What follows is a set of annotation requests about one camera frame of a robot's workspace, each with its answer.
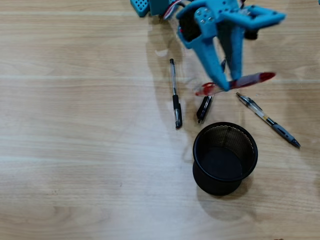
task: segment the pen holder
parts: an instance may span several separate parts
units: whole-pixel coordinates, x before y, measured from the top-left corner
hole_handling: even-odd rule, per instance
[[[193,145],[193,177],[208,194],[222,196],[235,191],[255,169],[258,148],[241,126],[217,122],[205,127]]]

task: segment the rubber grip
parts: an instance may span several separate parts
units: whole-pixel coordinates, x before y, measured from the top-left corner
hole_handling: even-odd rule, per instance
[[[178,95],[173,95],[172,96],[172,100],[173,100],[173,109],[179,109],[179,97]]]
[[[292,136],[287,130],[285,130],[282,126],[279,124],[274,124],[272,128],[279,134],[281,135],[284,139],[286,139],[289,143],[295,139],[294,136]]]

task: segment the wooden table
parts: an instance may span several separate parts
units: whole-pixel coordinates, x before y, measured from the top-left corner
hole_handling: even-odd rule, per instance
[[[139,18],[129,0],[2,0],[0,239],[318,240],[320,6],[248,0],[287,13],[244,44],[244,74],[277,72],[241,90],[301,143],[280,138],[235,91],[204,125],[192,84],[208,78],[177,22]],[[175,131],[169,59],[184,127]],[[192,146],[210,123],[243,126],[258,145],[234,193],[197,187]]]

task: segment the pen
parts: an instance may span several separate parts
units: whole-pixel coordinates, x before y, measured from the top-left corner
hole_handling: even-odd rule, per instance
[[[250,108],[252,111],[255,112],[260,118],[262,118],[267,124],[269,124],[273,130],[275,130],[280,136],[282,136],[285,140],[287,140],[289,143],[291,143],[296,148],[300,148],[300,144],[295,139],[294,136],[292,136],[287,130],[285,130],[282,126],[280,126],[278,123],[273,121],[270,117],[268,117],[264,111],[253,101],[250,97],[243,96],[240,93],[236,93],[239,100],[245,104],[248,108]]]
[[[177,83],[176,83],[176,67],[175,61],[170,59],[170,67],[171,67],[171,80],[172,80],[172,90],[173,90],[173,109],[175,116],[175,129],[180,129],[182,127],[182,111],[181,105],[179,103],[179,97],[177,94]]]
[[[221,62],[221,68],[223,71],[226,70],[227,60],[223,60]],[[202,103],[196,112],[196,117],[198,118],[198,123],[200,124],[202,121],[205,120],[207,112],[210,109],[211,103],[214,99],[214,95],[205,96],[202,100]]]
[[[274,72],[258,72],[255,74],[240,77],[238,80],[229,81],[230,89],[245,88],[254,84],[263,83],[272,79],[276,74]],[[215,83],[208,82],[202,85],[195,93],[196,96],[212,96],[223,92]]]

